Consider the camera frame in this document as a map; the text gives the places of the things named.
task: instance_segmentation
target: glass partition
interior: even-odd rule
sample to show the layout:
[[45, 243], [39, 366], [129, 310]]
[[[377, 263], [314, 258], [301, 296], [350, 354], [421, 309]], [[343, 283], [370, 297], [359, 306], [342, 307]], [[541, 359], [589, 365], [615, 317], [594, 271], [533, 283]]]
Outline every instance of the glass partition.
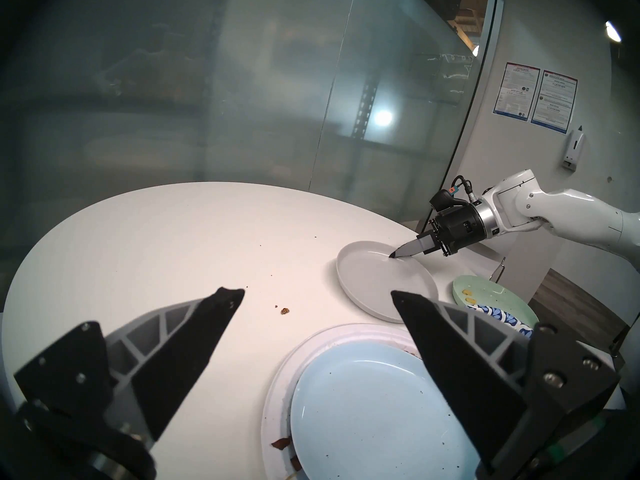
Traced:
[[271, 184], [418, 220], [455, 151], [491, 6], [0, 0], [0, 311], [44, 234], [149, 186]]

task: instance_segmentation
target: food residue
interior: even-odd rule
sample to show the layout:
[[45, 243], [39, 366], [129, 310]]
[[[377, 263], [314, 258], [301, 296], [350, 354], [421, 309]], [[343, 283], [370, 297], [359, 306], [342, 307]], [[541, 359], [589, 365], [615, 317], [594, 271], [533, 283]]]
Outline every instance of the food residue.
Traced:
[[291, 466], [293, 466], [293, 469], [296, 472], [299, 472], [302, 469], [302, 465], [300, 464], [300, 460], [298, 459], [297, 456], [293, 456], [291, 458]]
[[291, 437], [282, 437], [279, 438], [277, 441], [275, 442], [271, 442], [271, 445], [273, 447], [275, 447], [276, 449], [280, 449], [281, 451], [287, 447], [289, 444], [291, 444]]

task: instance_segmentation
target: paper sign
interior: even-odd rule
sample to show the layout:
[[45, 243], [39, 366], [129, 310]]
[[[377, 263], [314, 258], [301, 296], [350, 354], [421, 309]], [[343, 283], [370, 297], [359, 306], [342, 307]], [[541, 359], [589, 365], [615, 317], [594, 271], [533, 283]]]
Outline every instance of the paper sign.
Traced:
[[539, 77], [539, 68], [507, 63], [493, 112], [526, 122]]
[[578, 79], [545, 70], [531, 123], [566, 134], [577, 88]]

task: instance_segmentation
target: plate rim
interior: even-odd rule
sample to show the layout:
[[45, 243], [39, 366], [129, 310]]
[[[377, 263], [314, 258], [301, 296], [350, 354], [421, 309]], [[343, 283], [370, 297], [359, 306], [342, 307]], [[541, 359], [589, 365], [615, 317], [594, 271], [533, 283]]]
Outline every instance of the plate rim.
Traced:
[[[289, 412], [291, 399], [302, 372], [309, 363], [326, 350], [340, 344], [369, 341], [386, 344], [408, 351], [421, 358], [414, 340], [404, 326], [387, 326], [376, 323], [347, 323], [322, 329], [298, 344], [279, 365], [264, 401], [260, 416], [260, 445], [262, 462], [268, 480], [283, 480], [295, 473], [291, 457], [295, 455], [293, 443], [284, 450], [271, 443], [291, 435]], [[296, 480], [308, 480], [300, 473]]]
[[[375, 309], [371, 308], [370, 306], [367, 306], [365, 303], [363, 303], [362, 301], [360, 301], [347, 287], [347, 285], [344, 283], [343, 277], [342, 275], [340, 275], [340, 264], [341, 261], [343, 261], [347, 255], [349, 255], [356, 246], [364, 246], [364, 245], [376, 245], [376, 246], [383, 246], [385, 248], [390, 248], [390, 253], [393, 252], [393, 246], [389, 245], [389, 244], [385, 244], [384, 242], [377, 242], [377, 241], [355, 241], [355, 242], [350, 242], [349, 244], [345, 245], [342, 249], [340, 249], [340, 251], [338, 252], [338, 255], [335, 259], [335, 269], [336, 272], [338, 274], [338, 282], [340, 282], [340, 286], [342, 287], [342, 290], [347, 294], [347, 296], [349, 297], [349, 299], [351, 301], [353, 301], [353, 303], [360, 309], [362, 309], [364, 312], [370, 314], [371, 316], [374, 316], [375, 318], [379, 318], [381, 320], [385, 320], [385, 321], [390, 321], [392, 323], [404, 323], [402, 321], [402, 318], [400, 317], [399, 313], [397, 315], [397, 317], [391, 317], [389, 315], [385, 315], [384, 313], [380, 313], [378, 311], [375, 311]], [[418, 267], [418, 270], [420, 272], [420, 277], [425, 281], [425, 283], [427, 284], [427, 289], [429, 289], [430, 287], [433, 288], [434, 290], [434, 296], [435, 299], [439, 299], [440, 298], [440, 291], [438, 289], [438, 284], [436, 284], [435, 279], [433, 278], [433, 275], [431, 275], [431, 273], [424, 267], [424, 265], [422, 263], [420, 263], [417, 259], [413, 258], [412, 256], [406, 256], [406, 257], [402, 257], [402, 258], [398, 258], [398, 260], [403, 261], [407, 264], [411, 264], [411, 265], [415, 265]]]

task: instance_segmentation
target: bolt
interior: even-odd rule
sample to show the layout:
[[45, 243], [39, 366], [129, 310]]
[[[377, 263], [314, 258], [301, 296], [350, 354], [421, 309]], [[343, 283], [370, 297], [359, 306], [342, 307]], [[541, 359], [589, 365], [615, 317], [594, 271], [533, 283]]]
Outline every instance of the bolt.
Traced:
[[547, 382], [551, 387], [555, 387], [556, 389], [560, 389], [565, 384], [563, 378], [557, 373], [545, 373], [543, 378], [545, 379], [545, 382]]
[[598, 368], [600, 368], [600, 362], [593, 358], [584, 358], [582, 360], [582, 364], [591, 370], [597, 370]]

